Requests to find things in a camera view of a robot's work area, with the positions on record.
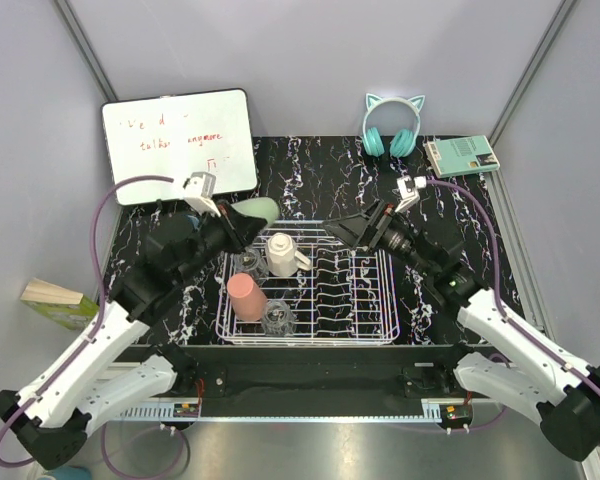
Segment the green plastic cup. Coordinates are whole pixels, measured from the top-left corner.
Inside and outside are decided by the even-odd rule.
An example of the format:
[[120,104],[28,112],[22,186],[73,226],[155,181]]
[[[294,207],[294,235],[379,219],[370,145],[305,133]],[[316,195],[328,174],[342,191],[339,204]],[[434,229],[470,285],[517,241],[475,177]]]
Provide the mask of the green plastic cup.
[[280,209],[275,200],[269,197],[256,197],[232,204],[232,208],[244,216],[261,218],[266,226],[274,224],[280,217]]

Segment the pink plastic cup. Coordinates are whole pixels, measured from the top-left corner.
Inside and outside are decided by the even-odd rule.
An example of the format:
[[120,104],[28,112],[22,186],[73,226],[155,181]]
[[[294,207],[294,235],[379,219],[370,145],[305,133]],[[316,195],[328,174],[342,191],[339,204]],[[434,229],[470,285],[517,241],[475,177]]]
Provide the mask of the pink plastic cup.
[[227,282],[227,293],[237,319],[259,322],[267,305],[267,297],[247,273],[237,273]]

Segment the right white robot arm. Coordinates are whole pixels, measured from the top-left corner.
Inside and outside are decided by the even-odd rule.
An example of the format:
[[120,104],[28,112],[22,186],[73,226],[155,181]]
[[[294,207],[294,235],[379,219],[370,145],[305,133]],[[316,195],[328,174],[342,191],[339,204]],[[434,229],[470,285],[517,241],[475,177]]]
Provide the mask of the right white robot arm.
[[499,302],[462,260],[464,241],[442,219],[413,225],[391,205],[326,220],[324,229],[351,249],[382,250],[416,270],[439,307],[487,340],[511,367],[456,346],[434,371],[446,396],[490,397],[525,416],[567,458],[581,462],[600,447],[600,365],[571,354]]

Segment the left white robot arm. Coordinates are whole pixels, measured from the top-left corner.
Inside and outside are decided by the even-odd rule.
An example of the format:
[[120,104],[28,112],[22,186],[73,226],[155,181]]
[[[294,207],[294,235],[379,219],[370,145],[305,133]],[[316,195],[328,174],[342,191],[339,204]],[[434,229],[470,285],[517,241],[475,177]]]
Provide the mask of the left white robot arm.
[[145,360],[106,384],[98,376],[181,302],[186,284],[216,257],[241,253],[279,217],[277,203],[258,197],[212,211],[179,212],[142,242],[126,273],[105,295],[85,331],[29,385],[0,391],[3,430],[47,470],[65,465],[100,426],[151,396],[188,394],[197,362],[176,345],[160,344]]

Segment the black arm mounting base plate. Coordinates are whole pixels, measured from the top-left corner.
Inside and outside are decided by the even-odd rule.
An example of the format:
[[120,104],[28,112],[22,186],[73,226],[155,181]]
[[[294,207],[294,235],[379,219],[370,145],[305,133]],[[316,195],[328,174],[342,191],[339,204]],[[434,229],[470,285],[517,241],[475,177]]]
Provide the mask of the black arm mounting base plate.
[[402,420],[421,400],[463,402],[443,346],[186,346],[211,421]]

